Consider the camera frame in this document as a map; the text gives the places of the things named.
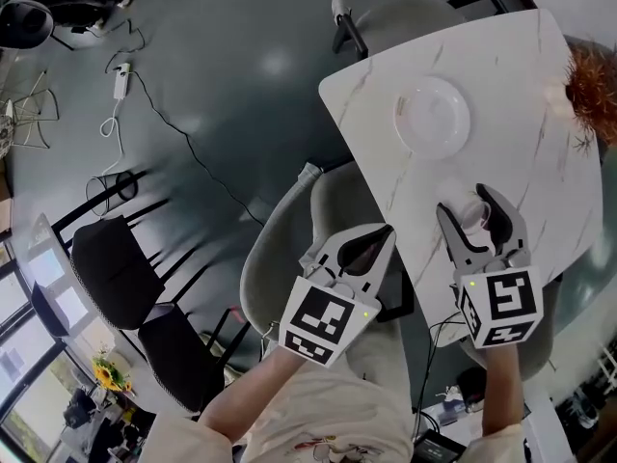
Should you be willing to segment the white ceramic plate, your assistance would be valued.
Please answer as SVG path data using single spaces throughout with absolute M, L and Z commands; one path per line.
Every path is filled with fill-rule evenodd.
M 470 111 L 450 82 L 437 76 L 420 76 L 395 100 L 393 124 L 412 153 L 421 159 L 442 160 L 467 142 Z

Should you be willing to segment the person's white shirt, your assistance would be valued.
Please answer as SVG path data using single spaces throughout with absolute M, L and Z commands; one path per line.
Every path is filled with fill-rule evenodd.
M 241 443 L 199 422 L 159 415 L 138 463 L 411 463 L 415 417 L 399 396 L 357 377 L 306 365 Z M 526 463 L 523 428 L 469 443 L 457 463 Z

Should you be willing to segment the person's left forearm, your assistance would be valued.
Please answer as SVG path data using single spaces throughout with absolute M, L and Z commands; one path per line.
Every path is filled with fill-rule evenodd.
M 202 411 L 199 423 L 239 441 L 306 359 L 279 346 L 257 366 L 219 393 Z

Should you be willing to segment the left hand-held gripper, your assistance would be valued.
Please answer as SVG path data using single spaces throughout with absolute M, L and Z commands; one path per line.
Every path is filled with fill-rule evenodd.
M 339 231 L 303 256 L 311 266 L 296 279 L 279 324 L 278 343 L 329 368 L 381 311 L 377 292 L 394 251 L 391 225 Z

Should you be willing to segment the white power strip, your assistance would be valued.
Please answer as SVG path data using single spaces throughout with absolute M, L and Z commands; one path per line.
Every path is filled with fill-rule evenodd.
M 128 90 L 128 79 L 131 72 L 129 63 L 123 63 L 114 68 L 115 84 L 113 98 L 115 100 L 123 100 L 126 97 Z

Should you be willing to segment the small white cup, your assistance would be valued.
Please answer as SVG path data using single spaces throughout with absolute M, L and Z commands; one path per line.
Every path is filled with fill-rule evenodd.
M 491 206 L 476 193 L 468 193 L 456 204 L 455 209 L 459 224 L 467 235 L 485 230 L 491 212 Z

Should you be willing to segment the grey round device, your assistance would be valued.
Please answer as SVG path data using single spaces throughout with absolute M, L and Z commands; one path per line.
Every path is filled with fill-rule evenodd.
M 32 0 L 10 0 L 0 9 L 0 48 L 28 50 L 51 37 L 54 19 Z

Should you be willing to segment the black electronic box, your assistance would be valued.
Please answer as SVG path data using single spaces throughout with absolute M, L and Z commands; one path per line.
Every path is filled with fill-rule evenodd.
M 457 463 L 466 447 L 429 429 L 415 442 L 411 463 Z

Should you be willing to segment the white marble table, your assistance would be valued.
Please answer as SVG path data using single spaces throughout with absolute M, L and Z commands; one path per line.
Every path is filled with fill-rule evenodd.
M 548 280 L 598 236 L 603 189 L 598 150 L 576 148 L 574 120 L 558 113 L 554 89 L 570 59 L 547 10 L 474 20 L 403 43 L 322 80 L 319 94 L 352 152 L 424 307 L 451 307 L 453 268 L 436 220 L 438 186 L 486 183 L 522 214 L 533 262 Z M 407 149 L 394 127 L 397 99 L 435 75 L 470 109 L 465 145 L 444 160 Z

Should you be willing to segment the black chair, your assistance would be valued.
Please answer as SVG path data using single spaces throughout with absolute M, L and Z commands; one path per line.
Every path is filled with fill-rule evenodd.
M 211 353 L 230 310 L 225 310 L 208 341 L 203 341 L 174 303 L 157 304 L 138 330 L 157 382 L 185 410 L 197 415 L 225 387 L 225 367 L 251 328 L 245 323 L 224 353 Z
M 102 204 L 111 211 L 131 201 L 139 192 L 138 181 L 147 174 L 147 170 L 123 171 L 93 177 L 94 196 L 51 226 L 100 315 L 121 330 L 139 329 L 164 291 L 163 281 L 129 228 L 129 219 L 104 217 L 83 226 L 74 232 L 70 246 L 62 231 Z

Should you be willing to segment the person's right forearm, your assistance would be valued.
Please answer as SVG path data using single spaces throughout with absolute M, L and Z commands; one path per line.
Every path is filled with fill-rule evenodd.
M 520 424 L 523 419 L 523 382 L 515 344 L 486 350 L 486 388 L 482 418 L 484 437 Z

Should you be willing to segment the reddish potted plant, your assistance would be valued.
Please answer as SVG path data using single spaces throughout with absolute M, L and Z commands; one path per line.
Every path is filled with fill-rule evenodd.
M 565 76 L 547 84 L 546 101 L 555 115 L 576 122 L 581 134 L 575 150 L 588 154 L 594 141 L 600 152 L 617 147 L 617 43 L 565 40 L 570 50 Z

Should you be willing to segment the sunflower bouquet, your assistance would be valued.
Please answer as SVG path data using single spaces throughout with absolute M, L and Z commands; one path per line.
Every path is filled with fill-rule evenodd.
M 118 352 L 100 349 L 92 358 L 94 376 L 108 391 L 128 394 L 132 392 L 131 365 Z

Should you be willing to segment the black framed glass door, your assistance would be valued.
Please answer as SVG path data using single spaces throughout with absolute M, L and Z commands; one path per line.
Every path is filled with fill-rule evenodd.
M 34 463 L 50 455 L 62 423 L 45 407 L 62 384 L 47 368 L 62 347 L 47 331 L 32 306 L 31 289 L 11 243 L 0 241 L 0 449 Z

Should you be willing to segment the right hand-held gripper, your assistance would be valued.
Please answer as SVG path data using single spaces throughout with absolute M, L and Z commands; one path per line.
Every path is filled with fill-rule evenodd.
M 519 210 L 487 184 L 477 183 L 476 193 L 491 208 L 487 229 L 496 255 L 473 245 L 447 206 L 439 203 L 436 215 L 455 266 L 456 306 L 474 347 L 484 349 L 528 339 L 544 316 L 544 302 Z

